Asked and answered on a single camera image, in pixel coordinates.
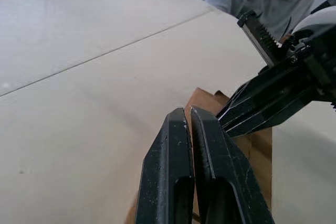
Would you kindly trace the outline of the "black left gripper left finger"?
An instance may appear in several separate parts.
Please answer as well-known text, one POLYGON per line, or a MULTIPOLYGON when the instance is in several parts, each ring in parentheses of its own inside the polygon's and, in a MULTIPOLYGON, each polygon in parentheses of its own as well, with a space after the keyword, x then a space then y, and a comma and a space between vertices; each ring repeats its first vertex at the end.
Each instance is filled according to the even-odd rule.
POLYGON ((167 114, 142 165, 135 223, 192 223, 192 143, 183 108, 167 114))

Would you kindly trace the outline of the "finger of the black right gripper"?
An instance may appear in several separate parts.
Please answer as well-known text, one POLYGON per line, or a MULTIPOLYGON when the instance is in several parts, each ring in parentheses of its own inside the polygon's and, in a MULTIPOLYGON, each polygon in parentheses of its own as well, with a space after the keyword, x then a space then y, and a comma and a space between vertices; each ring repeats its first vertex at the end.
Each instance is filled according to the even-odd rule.
POLYGON ((277 125, 310 103, 310 71, 285 61, 243 84, 219 112, 222 125, 277 125))
POLYGON ((243 84, 221 110, 221 127, 230 137, 243 136, 279 125, 319 94, 314 87, 249 90, 243 84))

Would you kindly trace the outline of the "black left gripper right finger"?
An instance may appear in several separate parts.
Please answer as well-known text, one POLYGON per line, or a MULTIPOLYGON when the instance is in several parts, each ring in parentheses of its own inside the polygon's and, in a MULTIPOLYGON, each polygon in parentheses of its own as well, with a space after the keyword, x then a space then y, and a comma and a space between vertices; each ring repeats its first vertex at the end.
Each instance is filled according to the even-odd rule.
POLYGON ((190 110, 201 223, 273 223, 253 169, 216 116, 190 110))

